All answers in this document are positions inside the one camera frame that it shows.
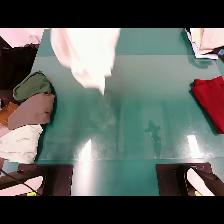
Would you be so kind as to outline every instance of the green cloth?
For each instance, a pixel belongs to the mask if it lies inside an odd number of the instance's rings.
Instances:
[[[24,101],[38,93],[51,93],[50,82],[41,71],[28,75],[13,89],[13,97],[17,101]]]

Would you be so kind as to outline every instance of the red cloth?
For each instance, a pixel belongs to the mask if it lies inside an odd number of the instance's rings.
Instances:
[[[194,80],[191,89],[194,96],[210,116],[217,132],[224,134],[224,80],[222,76],[212,80]]]

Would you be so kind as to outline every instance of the glossy table surface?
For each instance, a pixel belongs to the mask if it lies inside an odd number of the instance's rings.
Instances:
[[[156,163],[211,162],[224,179],[224,136],[190,92],[224,74],[195,59],[183,29],[122,29],[105,95],[84,89],[57,60],[46,30],[33,65],[56,94],[39,164],[74,164],[73,195],[158,195]]]

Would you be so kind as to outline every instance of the wire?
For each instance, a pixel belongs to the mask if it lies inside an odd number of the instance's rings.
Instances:
[[[4,173],[6,176],[11,177],[13,180],[17,181],[20,184],[25,185],[26,187],[28,187],[30,190],[32,190],[33,192],[35,192],[36,194],[38,194],[39,196],[41,196],[37,191],[35,191],[32,187],[30,187],[29,185],[23,183],[22,181],[17,180],[16,178],[14,178],[13,176],[9,175],[8,173],[6,173],[4,170],[0,169],[0,173]]]

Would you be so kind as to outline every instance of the teal tabletop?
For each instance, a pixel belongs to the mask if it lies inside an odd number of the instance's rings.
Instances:
[[[121,29],[105,94],[83,88],[44,32],[32,72],[54,87],[52,121],[38,164],[74,164],[72,195],[159,195],[157,163],[210,162],[224,180],[224,136],[190,91],[195,78],[224,74],[195,59],[182,28]]]

